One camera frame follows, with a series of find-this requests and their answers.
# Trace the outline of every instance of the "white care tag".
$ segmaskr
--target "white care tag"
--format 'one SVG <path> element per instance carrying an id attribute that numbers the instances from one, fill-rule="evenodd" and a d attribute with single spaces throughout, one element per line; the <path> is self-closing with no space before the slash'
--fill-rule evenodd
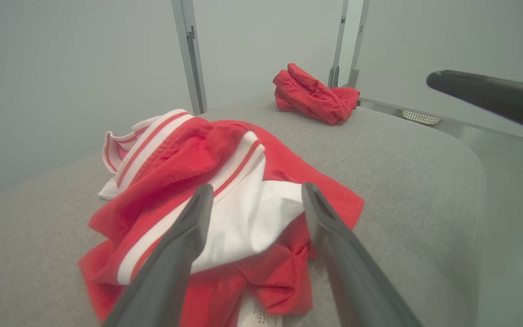
<path id="1" fill-rule="evenodd" d="M 237 327 L 282 327 L 282 316 L 268 314 L 253 296 L 243 292 Z"/>

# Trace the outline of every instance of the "red and white jacket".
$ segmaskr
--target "red and white jacket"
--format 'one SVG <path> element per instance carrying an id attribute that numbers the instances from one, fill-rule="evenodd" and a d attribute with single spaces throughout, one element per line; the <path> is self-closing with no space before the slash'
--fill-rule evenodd
<path id="1" fill-rule="evenodd" d="M 214 188 L 207 242 L 195 260 L 181 326 L 235 327 L 247 289 L 271 314 L 311 309 L 311 248 L 301 184 L 315 183 L 353 227 L 363 200 L 317 172 L 269 132 L 208 122 L 177 109 L 106 133 L 104 164 L 116 195 L 89 225 L 108 238 L 80 261 L 96 314 L 105 319 L 195 190 Z"/>

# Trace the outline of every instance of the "red garment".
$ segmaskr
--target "red garment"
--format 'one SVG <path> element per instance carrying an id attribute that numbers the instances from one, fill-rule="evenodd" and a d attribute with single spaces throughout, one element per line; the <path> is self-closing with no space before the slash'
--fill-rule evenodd
<path id="1" fill-rule="evenodd" d="M 274 78 L 276 104 L 280 110 L 298 110 L 330 125 L 343 122 L 356 108 L 360 92 L 352 87 L 329 89 L 295 64 L 288 64 Z"/>
<path id="2" fill-rule="evenodd" d="M 359 218 L 364 203 L 360 197 L 257 126 L 233 120 L 210 123 L 177 110 L 145 123 L 137 124 L 129 136 L 112 137 L 112 141 L 107 137 L 104 148 L 106 166 L 116 172 L 122 192 L 89 223 L 108 240 L 79 261 L 100 320 L 108 316 L 129 282 L 119 268 L 133 246 L 200 185 L 217 176 L 250 131 L 257 136 L 251 151 L 259 149 L 258 144 L 265 148 L 263 180 L 315 183 L 347 226 L 352 228 Z M 138 140 L 133 147 L 131 139 Z M 128 278 L 136 275 L 157 242 L 143 253 Z M 315 256 L 301 214 L 266 251 L 191 275 L 181 326 L 235 327 L 245 288 L 271 314 L 305 314 L 312 306 L 307 260 Z"/>

